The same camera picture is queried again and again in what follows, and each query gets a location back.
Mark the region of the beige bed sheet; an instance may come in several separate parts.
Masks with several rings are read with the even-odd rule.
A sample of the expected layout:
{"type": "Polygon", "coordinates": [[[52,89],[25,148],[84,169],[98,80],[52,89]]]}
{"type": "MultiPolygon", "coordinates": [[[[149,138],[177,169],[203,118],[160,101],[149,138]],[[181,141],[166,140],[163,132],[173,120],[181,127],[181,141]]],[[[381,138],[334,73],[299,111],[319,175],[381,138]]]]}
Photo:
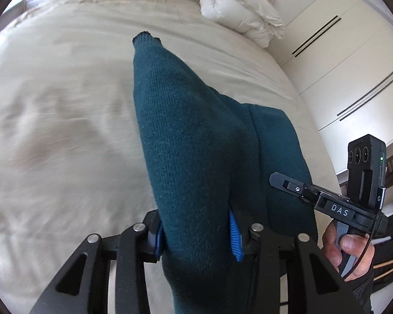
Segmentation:
{"type": "Polygon", "coordinates": [[[190,0],[51,0],[0,33],[0,298],[28,313],[90,233],[155,207],[133,104],[142,31],[218,92],[282,109],[313,182],[339,190],[304,100],[273,57],[190,0]]]}

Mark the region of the white rolled duvet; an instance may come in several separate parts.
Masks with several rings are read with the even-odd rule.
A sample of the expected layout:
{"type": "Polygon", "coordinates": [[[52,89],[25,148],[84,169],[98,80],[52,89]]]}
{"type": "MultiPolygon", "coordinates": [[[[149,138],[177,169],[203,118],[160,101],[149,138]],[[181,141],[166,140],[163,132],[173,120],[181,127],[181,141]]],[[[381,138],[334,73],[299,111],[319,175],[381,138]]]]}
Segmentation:
{"type": "Polygon", "coordinates": [[[240,33],[260,48],[281,39],[285,25],[268,0],[200,0],[203,17],[240,33]]]}

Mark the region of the dark teal knit sweater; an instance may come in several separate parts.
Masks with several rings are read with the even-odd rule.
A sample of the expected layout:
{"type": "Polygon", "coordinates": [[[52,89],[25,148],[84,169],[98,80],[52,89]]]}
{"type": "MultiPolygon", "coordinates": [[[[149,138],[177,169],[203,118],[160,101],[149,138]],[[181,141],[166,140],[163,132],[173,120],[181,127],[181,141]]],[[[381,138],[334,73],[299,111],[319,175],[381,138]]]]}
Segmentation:
{"type": "Polygon", "coordinates": [[[229,206],[276,233],[318,236],[313,209],[269,183],[274,172],[310,182],[297,134],[283,111],[220,94],[149,33],[133,45],[135,111],[174,309],[242,313],[250,264],[232,254],[229,206]]]}

